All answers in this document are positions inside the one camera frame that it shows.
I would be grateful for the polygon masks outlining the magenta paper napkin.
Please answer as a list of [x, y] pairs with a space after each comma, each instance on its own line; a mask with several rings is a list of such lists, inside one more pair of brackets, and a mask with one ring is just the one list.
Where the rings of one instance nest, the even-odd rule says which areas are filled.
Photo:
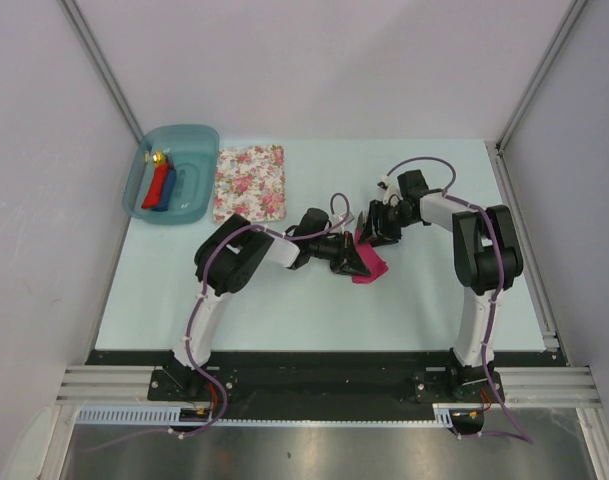
[[368, 276], [353, 275], [354, 284], [371, 284], [386, 274], [389, 270], [387, 263], [377, 254], [376, 250], [369, 243], [360, 244], [361, 232], [356, 229], [354, 232], [355, 245], [358, 255], [368, 268]]

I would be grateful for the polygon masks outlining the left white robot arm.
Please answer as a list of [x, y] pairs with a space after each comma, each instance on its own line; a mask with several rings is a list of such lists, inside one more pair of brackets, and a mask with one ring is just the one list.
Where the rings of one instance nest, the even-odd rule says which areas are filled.
[[171, 389], [186, 400], [203, 392], [204, 366], [223, 312], [262, 263], [297, 270], [317, 258], [327, 261], [335, 274], [369, 276], [353, 235], [342, 229], [350, 220], [351, 214], [345, 213], [332, 223], [325, 211], [310, 208], [297, 225], [276, 232], [239, 214], [229, 217], [194, 256], [200, 290], [181, 340], [173, 348], [173, 360], [164, 367]]

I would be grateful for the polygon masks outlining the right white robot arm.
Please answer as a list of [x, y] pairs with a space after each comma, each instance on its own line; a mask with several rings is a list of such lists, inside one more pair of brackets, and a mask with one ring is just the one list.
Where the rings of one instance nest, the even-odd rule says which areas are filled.
[[438, 378], [450, 399], [492, 398], [494, 329], [505, 291], [522, 275], [524, 261], [510, 209], [488, 208], [428, 187], [421, 171], [407, 171], [393, 187], [379, 182], [383, 198], [358, 217], [358, 242], [371, 247], [399, 242], [402, 230], [421, 223], [452, 234], [456, 277], [464, 288], [460, 328], [445, 372]]

